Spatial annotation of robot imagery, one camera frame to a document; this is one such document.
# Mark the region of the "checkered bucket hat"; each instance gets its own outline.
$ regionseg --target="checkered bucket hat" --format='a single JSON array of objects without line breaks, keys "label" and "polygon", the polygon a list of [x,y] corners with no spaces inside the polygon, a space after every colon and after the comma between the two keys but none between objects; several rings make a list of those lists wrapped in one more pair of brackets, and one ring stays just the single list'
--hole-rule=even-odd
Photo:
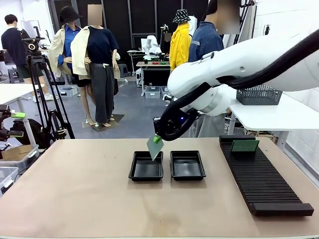
[{"label": "checkered bucket hat", "polygon": [[174,18],[174,23],[184,23],[190,21],[190,18],[188,16],[186,9],[180,9],[176,12],[176,17]]}]

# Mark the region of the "navy t-shirt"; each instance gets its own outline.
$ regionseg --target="navy t-shirt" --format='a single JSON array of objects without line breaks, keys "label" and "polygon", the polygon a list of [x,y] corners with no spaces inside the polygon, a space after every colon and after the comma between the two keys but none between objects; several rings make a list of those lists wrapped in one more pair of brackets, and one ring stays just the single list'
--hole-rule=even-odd
[{"label": "navy t-shirt", "polygon": [[112,65],[112,52],[119,49],[114,35],[109,29],[89,26],[88,55],[92,63]]},{"label": "navy t-shirt", "polygon": [[[22,30],[24,38],[30,38],[25,30]],[[3,49],[6,49],[16,66],[26,64],[26,48],[22,43],[20,31],[16,27],[9,28],[1,36]]]},{"label": "navy t-shirt", "polygon": [[212,51],[223,49],[223,41],[216,31],[215,25],[211,22],[201,21],[191,39],[188,62],[198,61]]}]

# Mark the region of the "cream jacket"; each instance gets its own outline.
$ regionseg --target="cream jacket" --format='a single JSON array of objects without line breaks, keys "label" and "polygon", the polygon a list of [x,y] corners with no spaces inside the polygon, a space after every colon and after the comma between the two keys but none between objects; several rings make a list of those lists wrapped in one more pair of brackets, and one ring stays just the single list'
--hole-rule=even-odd
[{"label": "cream jacket", "polygon": [[56,73],[57,77],[61,77],[61,73],[71,75],[71,70],[68,68],[67,63],[63,62],[63,65],[58,64],[59,55],[63,55],[64,41],[65,41],[65,26],[64,24],[61,29],[54,36],[53,42],[48,51],[48,58],[52,71]]},{"label": "cream jacket", "polygon": [[[90,68],[88,64],[84,63],[84,58],[88,57],[87,45],[90,35],[89,26],[83,28],[74,38],[71,43],[71,52],[72,52],[72,69],[73,73],[79,75],[79,79],[90,79]],[[120,78],[119,68],[114,70],[114,78]]]}]

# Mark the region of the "gray trousers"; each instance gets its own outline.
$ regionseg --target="gray trousers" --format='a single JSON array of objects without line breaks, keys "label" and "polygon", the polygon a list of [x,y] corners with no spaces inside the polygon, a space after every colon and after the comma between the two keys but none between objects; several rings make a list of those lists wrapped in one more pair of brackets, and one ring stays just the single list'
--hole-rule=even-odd
[{"label": "gray trousers", "polygon": [[225,114],[215,117],[201,115],[189,129],[190,138],[219,137],[224,134]]},{"label": "gray trousers", "polygon": [[113,68],[103,64],[90,64],[93,95],[96,103],[95,121],[106,123],[113,111],[114,72]]}]

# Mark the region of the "tripod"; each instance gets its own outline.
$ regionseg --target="tripod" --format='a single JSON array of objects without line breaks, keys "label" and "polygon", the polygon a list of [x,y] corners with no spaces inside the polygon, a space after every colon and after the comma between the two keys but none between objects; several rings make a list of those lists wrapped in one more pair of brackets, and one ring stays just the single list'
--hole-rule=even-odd
[{"label": "tripod", "polygon": [[[40,115],[40,119],[41,119],[41,123],[43,125],[43,133],[45,135],[49,135],[49,139],[56,141],[59,139],[65,139],[67,132],[69,133],[70,138],[74,139],[74,133],[70,124],[70,121],[68,119],[63,101],[62,101],[62,97],[61,94],[59,92],[58,86],[56,84],[51,66],[50,66],[50,62],[49,59],[47,58],[46,55],[42,55],[41,51],[39,51],[39,46],[38,43],[40,40],[42,40],[43,38],[40,38],[40,34],[38,32],[38,37],[37,38],[26,38],[23,39],[22,42],[28,47],[28,53],[29,55],[26,57],[26,63],[31,75],[31,82],[33,85],[33,90],[35,95],[37,95],[37,91],[36,91],[36,85],[38,85],[38,90],[40,93],[40,99],[41,99],[41,105],[42,105],[42,111],[43,111],[43,115],[45,118],[45,122],[46,122],[46,127],[44,127],[44,120],[43,120],[43,115],[42,115],[42,111],[41,111],[41,107],[40,107],[40,101],[38,99],[38,97],[36,98],[36,104],[38,107],[38,111],[39,111],[39,115]],[[55,104],[55,110],[49,110],[48,105],[45,101],[44,98],[44,93],[41,87],[41,83],[39,80],[39,77],[36,73],[36,67],[38,67],[40,70],[43,70],[46,78],[48,79],[48,83],[50,86],[50,89],[52,91],[52,95],[53,95],[53,100],[54,100],[54,104]],[[55,93],[54,93],[54,89],[52,86],[52,83],[55,85],[56,88],[56,92],[59,96],[60,99],[60,103],[65,115],[66,120],[64,120],[63,115],[61,113],[61,109],[58,103],[58,100],[55,97]],[[46,140],[46,145],[47,148],[50,146],[50,140]]]}]

